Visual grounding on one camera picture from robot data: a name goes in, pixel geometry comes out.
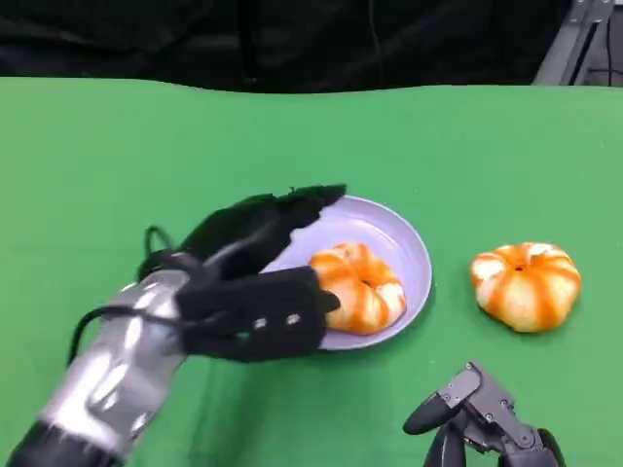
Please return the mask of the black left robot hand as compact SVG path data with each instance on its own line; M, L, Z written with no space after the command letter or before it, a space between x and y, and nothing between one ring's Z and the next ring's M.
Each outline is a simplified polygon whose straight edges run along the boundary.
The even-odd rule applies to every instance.
M163 229L151 226L137 278L164 269L216 282L257 274L289 246L294 231L316 222L322 209L346 193L344 184L316 185L245 198L211 213L177 246Z

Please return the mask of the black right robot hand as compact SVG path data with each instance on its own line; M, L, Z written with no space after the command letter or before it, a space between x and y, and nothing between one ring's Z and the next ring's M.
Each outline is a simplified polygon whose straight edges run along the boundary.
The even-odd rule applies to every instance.
M470 361L406 419L403 431L434 430L425 466L464 466L465 449L497 454L499 466L564 467L553 434L523 422L513 396L479 363Z

